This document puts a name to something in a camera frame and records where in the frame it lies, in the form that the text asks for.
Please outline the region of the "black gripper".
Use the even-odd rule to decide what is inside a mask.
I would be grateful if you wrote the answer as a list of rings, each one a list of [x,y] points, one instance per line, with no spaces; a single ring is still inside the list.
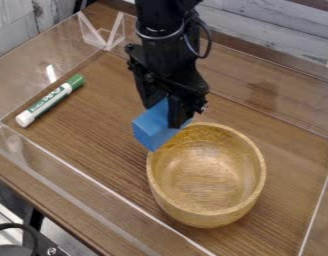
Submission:
[[[169,127],[179,129],[201,113],[207,105],[209,86],[199,73],[200,34],[181,33],[170,37],[137,34],[141,43],[129,43],[124,50],[129,57],[136,88],[146,109],[168,98]]]

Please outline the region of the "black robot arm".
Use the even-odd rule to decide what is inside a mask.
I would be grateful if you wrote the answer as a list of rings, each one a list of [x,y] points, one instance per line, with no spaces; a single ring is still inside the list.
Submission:
[[[144,107],[168,102],[170,128],[181,127],[207,105],[209,86],[196,67],[211,51],[200,47],[200,37],[211,35],[196,11],[201,1],[134,0],[141,42],[125,46],[128,68]]]

